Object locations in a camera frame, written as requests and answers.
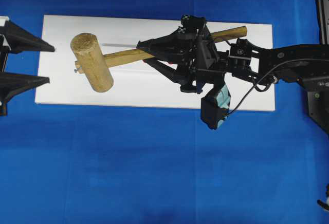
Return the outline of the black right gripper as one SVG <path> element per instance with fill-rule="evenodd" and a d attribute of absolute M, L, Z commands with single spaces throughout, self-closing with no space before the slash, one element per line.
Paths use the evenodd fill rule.
<path fill-rule="evenodd" d="M 182 58 L 192 48 L 193 62 L 190 66 L 177 65 L 171 68 L 156 58 L 146 59 L 145 63 L 156 69 L 173 83 L 180 85 L 184 93 L 202 93 L 205 84 L 213 84 L 211 93 L 219 93 L 225 86 L 225 64 L 228 53 L 218 52 L 215 46 L 219 42 L 228 42 L 231 39 L 231 30 L 222 30 L 211 33 L 204 17 L 183 15 L 182 27 L 178 27 L 169 35 L 156 39 L 140 41 L 137 49 L 155 57 Z"/>

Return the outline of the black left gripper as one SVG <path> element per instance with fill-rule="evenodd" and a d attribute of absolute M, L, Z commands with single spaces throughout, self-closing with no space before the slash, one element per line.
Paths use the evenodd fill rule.
<path fill-rule="evenodd" d="M 8 54 L 23 51 L 54 52 L 55 48 L 43 39 L 1 16 L 1 116 L 7 114 L 7 103 L 16 95 L 50 83 L 48 77 L 4 72 Z"/>

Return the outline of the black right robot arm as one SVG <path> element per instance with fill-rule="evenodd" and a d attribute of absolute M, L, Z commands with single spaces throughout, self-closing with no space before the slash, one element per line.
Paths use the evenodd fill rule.
<path fill-rule="evenodd" d="M 297 82 L 306 91 L 328 90 L 327 45 L 265 49 L 239 35 L 229 50 L 217 51 L 217 42 L 230 39 L 211 35 L 204 17 L 183 15 L 181 26 L 173 33 L 138 42 L 137 49 L 150 54 L 146 63 L 180 84 L 182 92 L 199 94 L 205 84 L 219 88 L 226 73 L 266 89 L 283 80 Z"/>

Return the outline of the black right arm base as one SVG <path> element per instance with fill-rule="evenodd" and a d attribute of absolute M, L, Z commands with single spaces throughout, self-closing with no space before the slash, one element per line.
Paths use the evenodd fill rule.
<path fill-rule="evenodd" d="M 307 93 L 308 115 L 326 133 L 328 133 L 328 0 L 315 0 L 317 20 L 319 27 L 319 43 L 321 54 L 317 56 L 324 59 L 323 73 L 316 74 L 318 79 L 315 90 Z"/>

